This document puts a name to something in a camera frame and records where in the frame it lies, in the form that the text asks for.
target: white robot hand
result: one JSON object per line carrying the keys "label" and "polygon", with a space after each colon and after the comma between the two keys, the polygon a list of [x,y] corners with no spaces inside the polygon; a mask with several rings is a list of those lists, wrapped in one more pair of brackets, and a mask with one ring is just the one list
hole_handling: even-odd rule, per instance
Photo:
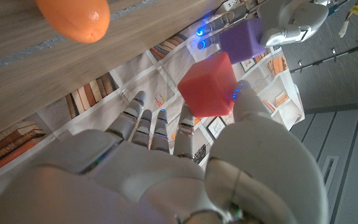
{"label": "white robot hand", "polygon": [[327,223],[313,157],[249,83],[239,82],[234,98],[236,123],[214,143],[206,172],[192,161],[186,105],[174,156],[165,110],[148,149],[142,91],[105,132],[84,131],[35,158],[0,195],[0,223]]}

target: wall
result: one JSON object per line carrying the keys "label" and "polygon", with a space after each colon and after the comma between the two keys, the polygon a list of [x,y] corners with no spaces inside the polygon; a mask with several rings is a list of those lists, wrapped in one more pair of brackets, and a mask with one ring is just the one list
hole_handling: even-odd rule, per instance
{"label": "wall", "polygon": [[[355,2],[352,0],[341,6],[310,39],[283,46],[290,70],[299,67],[299,60],[307,65],[332,56],[332,48],[341,53],[358,46],[358,16],[351,17],[346,35],[338,36],[347,12]],[[298,85],[305,110],[358,103],[358,52],[345,55],[336,63],[332,60],[307,68],[302,74],[296,72],[292,79]]]}
{"label": "wall", "polygon": [[322,170],[331,223],[358,223],[358,110],[307,114],[291,133]]}

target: picture frame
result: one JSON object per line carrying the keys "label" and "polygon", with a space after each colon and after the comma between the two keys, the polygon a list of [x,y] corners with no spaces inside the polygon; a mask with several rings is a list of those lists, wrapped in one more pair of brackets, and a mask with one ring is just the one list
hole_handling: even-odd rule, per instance
{"label": "picture frame", "polygon": [[215,117],[207,125],[206,130],[209,133],[209,135],[211,136],[211,138],[215,141],[226,126],[227,125],[224,122],[224,120],[220,116],[218,116],[218,117]]}
{"label": "picture frame", "polygon": [[256,65],[255,59],[246,60],[241,62],[242,68],[247,73],[254,65]]}

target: shelf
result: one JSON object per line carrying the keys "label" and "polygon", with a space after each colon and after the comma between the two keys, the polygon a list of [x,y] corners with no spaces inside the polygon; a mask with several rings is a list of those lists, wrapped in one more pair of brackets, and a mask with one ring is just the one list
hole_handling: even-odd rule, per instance
{"label": "shelf", "polygon": [[260,95],[264,94],[266,90],[268,90],[272,85],[275,84],[276,80],[277,80],[279,77],[281,78],[281,74],[283,74],[283,73],[286,72],[286,71],[289,71],[289,70],[287,69],[287,70],[282,71],[282,72],[280,72],[279,74],[277,74],[277,75],[274,77],[274,79],[272,80],[272,82],[270,82],[263,90],[260,90],[257,95],[260,96]]}
{"label": "shelf", "polygon": [[285,105],[287,105],[291,101],[291,98],[287,99],[283,104],[281,104],[276,110],[272,113],[271,117],[273,118],[274,115],[280,111],[281,108],[283,108]]}
{"label": "shelf", "polygon": [[55,135],[51,134],[46,137],[44,140],[40,141],[34,147],[26,151],[25,153],[21,154],[19,157],[11,161],[10,163],[4,165],[0,168],[0,176],[4,175],[6,172],[9,172],[11,169],[15,168],[17,165],[23,163],[25,160],[33,156],[35,153],[39,152],[43,149],[46,145],[51,143],[55,139]]}

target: orange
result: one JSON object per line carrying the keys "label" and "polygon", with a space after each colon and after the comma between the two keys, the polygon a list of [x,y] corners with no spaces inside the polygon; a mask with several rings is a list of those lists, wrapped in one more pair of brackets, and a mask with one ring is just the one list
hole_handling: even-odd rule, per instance
{"label": "orange", "polygon": [[36,0],[38,8],[61,35],[81,43],[93,43],[110,23],[107,0]]}

